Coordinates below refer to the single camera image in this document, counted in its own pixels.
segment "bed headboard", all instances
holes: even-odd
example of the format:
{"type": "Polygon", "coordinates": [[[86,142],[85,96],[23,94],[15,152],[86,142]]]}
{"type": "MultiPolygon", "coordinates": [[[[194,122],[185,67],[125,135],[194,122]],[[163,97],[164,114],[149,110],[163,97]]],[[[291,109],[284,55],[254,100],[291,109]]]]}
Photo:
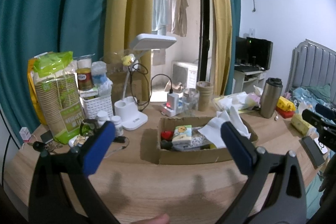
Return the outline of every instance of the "bed headboard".
{"type": "Polygon", "coordinates": [[[294,50],[286,91],[300,86],[330,84],[330,99],[336,104],[336,52],[310,41],[301,42],[294,50]]]}

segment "black tumbler lid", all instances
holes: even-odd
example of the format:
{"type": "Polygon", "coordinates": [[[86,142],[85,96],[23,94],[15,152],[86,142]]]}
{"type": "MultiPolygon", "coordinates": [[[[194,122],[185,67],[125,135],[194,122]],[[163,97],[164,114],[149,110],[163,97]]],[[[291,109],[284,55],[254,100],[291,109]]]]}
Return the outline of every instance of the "black tumbler lid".
{"type": "Polygon", "coordinates": [[[272,85],[272,86],[276,86],[278,88],[282,88],[283,85],[282,85],[282,81],[280,78],[268,78],[266,80],[266,83],[269,84],[269,85],[272,85]]]}

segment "hanging towel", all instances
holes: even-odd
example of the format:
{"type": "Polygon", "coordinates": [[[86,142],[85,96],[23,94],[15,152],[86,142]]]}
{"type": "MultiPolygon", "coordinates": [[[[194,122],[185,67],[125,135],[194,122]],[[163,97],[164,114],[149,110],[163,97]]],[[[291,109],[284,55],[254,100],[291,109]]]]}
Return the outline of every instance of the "hanging towel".
{"type": "Polygon", "coordinates": [[[167,0],[153,0],[152,33],[166,35],[167,0]]]}
{"type": "Polygon", "coordinates": [[[181,37],[187,35],[187,0],[167,0],[167,31],[181,37]]]}

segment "glass cup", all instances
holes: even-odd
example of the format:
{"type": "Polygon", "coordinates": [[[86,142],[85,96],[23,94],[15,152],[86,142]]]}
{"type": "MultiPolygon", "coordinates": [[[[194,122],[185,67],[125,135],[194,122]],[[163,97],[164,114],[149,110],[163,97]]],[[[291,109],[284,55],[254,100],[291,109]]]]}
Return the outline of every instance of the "glass cup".
{"type": "Polygon", "coordinates": [[[183,112],[185,116],[195,116],[195,110],[198,109],[199,91],[196,89],[183,90],[183,112]]]}

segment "white cabinet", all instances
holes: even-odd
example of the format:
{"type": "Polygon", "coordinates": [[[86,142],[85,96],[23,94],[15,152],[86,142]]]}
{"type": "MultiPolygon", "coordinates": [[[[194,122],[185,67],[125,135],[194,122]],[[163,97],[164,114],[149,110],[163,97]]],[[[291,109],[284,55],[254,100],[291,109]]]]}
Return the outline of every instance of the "white cabinet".
{"type": "Polygon", "coordinates": [[[235,70],[234,80],[235,86],[233,93],[245,91],[246,93],[254,92],[253,86],[264,88],[267,79],[267,71],[249,71],[241,72],[235,70]]]}

